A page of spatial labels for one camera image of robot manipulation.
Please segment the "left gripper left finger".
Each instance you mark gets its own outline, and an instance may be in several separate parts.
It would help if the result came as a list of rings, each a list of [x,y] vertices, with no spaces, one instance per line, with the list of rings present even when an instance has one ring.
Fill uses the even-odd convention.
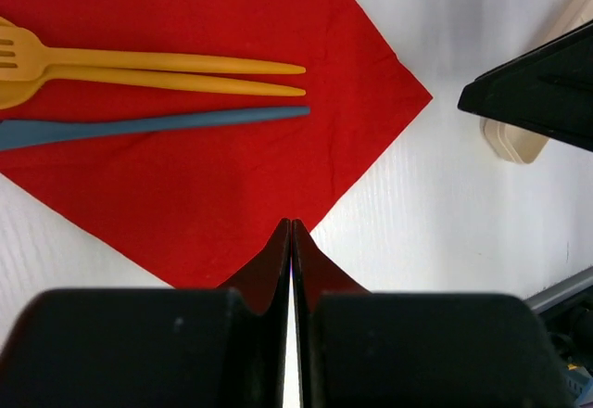
[[[62,288],[1,352],[5,407],[279,407],[291,224],[213,289]]]

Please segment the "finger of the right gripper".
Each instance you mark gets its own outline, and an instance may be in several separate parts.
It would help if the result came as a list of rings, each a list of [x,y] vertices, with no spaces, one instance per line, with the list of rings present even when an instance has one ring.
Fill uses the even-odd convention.
[[[592,149],[592,22],[464,86],[458,109]]]

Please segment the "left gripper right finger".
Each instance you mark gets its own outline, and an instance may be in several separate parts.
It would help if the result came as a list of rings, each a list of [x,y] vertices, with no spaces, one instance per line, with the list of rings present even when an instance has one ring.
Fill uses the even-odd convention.
[[[371,292],[292,223],[305,407],[569,407],[543,325],[499,293]]]

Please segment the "red paper napkin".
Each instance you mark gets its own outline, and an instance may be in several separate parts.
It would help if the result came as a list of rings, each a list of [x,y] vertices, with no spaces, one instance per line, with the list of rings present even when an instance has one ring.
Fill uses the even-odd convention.
[[[212,287],[283,218],[317,224],[430,102],[355,0],[1,0],[45,44],[306,68],[307,117],[31,147],[1,171],[176,287]]]

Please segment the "blue plastic knife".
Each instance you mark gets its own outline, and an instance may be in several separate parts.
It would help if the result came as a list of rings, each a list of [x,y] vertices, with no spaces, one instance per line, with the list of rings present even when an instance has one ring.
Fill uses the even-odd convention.
[[[278,121],[307,116],[309,113],[310,108],[308,107],[287,106],[228,109],[145,119],[86,123],[4,120],[1,122],[1,149],[8,151],[115,135]]]

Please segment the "yellow plastic spoon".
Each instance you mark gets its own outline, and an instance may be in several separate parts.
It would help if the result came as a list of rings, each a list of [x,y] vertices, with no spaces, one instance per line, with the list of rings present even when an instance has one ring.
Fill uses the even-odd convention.
[[[14,108],[31,99],[41,87],[52,80],[113,83],[173,91],[245,95],[245,96],[304,96],[301,88],[211,77],[197,74],[157,72],[149,70],[118,70],[93,67],[52,66],[33,81],[2,81],[1,109]]]

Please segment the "yellow plastic fork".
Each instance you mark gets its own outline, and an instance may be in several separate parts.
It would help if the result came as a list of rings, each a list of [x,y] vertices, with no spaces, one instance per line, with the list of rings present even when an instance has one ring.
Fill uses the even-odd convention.
[[[302,66],[237,57],[50,47],[33,32],[1,28],[1,79],[31,81],[50,66],[220,74],[302,74]]]

